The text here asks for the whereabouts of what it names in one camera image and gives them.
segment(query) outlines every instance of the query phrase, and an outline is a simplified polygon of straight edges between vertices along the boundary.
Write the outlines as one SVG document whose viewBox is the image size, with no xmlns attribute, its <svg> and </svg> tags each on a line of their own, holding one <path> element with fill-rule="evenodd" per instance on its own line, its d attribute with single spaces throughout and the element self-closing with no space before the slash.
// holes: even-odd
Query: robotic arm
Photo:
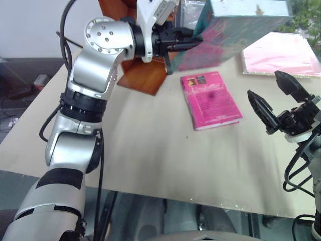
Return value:
<svg viewBox="0 0 321 241">
<path fill-rule="evenodd" d="M 284 174 L 285 182 L 283 189 L 287 192 L 299 189 L 312 197 L 315 197 L 316 214 L 315 222 L 312 225 L 312 236 L 316 241 L 321 240 L 321 111 L 317 103 L 320 96 L 309 94 L 302 85 L 291 75 L 276 71 L 276 82 L 279 88 L 286 94 L 291 95 L 296 102 L 303 103 L 298 108 L 291 111 L 284 111 L 279 116 L 273 114 L 271 106 L 259 95 L 251 90 L 247 92 L 249 101 L 258 115 L 266 125 L 268 134 L 273 134 L 277 130 L 285 132 L 285 138 L 289 142 L 297 142 L 299 147 L 296 154 L 287 166 Z M 306 163 L 290 175 L 290 171 L 297 160 L 302 157 Z M 291 179 L 296 174 L 308 167 L 311 175 L 298 185 Z M 313 193 L 302 187 L 308 180 L 313 178 Z"/>
<path fill-rule="evenodd" d="M 135 56 L 150 62 L 168 51 L 200 41 L 182 37 L 165 22 L 176 0 L 139 0 L 137 23 L 99 17 L 85 28 L 85 45 L 70 72 L 68 86 L 45 150 L 49 167 L 25 196 L 4 241 L 78 240 L 84 234 L 85 174 L 102 155 L 102 117 L 116 82 L 117 68 Z"/>
</svg>

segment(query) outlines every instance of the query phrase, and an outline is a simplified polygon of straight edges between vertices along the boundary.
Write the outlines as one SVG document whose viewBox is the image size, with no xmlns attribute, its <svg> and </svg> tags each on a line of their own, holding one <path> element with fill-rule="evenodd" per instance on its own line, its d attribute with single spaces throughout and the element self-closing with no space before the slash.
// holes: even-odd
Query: book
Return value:
<svg viewBox="0 0 321 241">
<path fill-rule="evenodd" d="M 218 72 L 181 77 L 181 86 L 195 130 L 237 123 L 243 118 Z"/>
<path fill-rule="evenodd" d="M 203 41 L 179 52 L 172 69 L 218 66 L 290 19 L 284 0 L 206 0 L 194 29 Z"/>
</svg>

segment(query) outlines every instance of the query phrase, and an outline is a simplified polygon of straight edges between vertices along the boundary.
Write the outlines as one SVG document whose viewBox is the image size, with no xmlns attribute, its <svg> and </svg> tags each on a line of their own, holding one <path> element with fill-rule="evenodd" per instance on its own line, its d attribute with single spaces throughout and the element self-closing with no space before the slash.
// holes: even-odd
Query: table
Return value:
<svg viewBox="0 0 321 241">
<path fill-rule="evenodd" d="M 314 214 L 312 197 L 282 189 L 297 144 L 281 132 L 265 132 L 246 91 L 264 97 L 275 114 L 298 104 L 277 87 L 275 77 L 243 75 L 240 63 L 237 56 L 219 67 L 175 72 L 156 97 L 116 86 L 103 118 L 103 188 L 275 216 Z M 219 71 L 244 118 L 195 131 L 179 79 L 209 71 Z M 45 173 L 46 143 L 38 132 L 57 106 L 66 76 L 62 67 L 1 143 L 0 169 L 36 177 Z M 321 93 L 320 79 L 300 82 L 307 91 Z M 98 175 L 98 169 L 87 175 L 87 185 L 96 187 Z M 312 182 L 305 187 L 312 191 Z"/>
</svg>

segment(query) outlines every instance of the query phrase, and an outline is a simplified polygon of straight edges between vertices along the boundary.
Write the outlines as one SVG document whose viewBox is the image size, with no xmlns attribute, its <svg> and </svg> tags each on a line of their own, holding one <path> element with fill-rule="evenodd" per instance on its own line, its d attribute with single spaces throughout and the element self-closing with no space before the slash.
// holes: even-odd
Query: white wall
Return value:
<svg viewBox="0 0 321 241">
<path fill-rule="evenodd" d="M 61 57 L 56 31 L 68 1 L 0 0 L 0 57 Z M 65 36 L 83 44 L 86 23 L 101 15 L 98 0 L 77 0 L 67 15 Z"/>
</svg>

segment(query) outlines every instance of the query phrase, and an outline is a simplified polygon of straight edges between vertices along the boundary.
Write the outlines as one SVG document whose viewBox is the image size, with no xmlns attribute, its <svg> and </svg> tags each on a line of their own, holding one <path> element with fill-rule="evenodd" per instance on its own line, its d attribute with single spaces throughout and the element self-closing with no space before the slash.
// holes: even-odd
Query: teal book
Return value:
<svg viewBox="0 0 321 241">
<path fill-rule="evenodd" d="M 207 0 L 194 29 L 202 43 L 178 54 L 172 68 L 218 66 L 290 19 L 283 0 Z"/>
</svg>

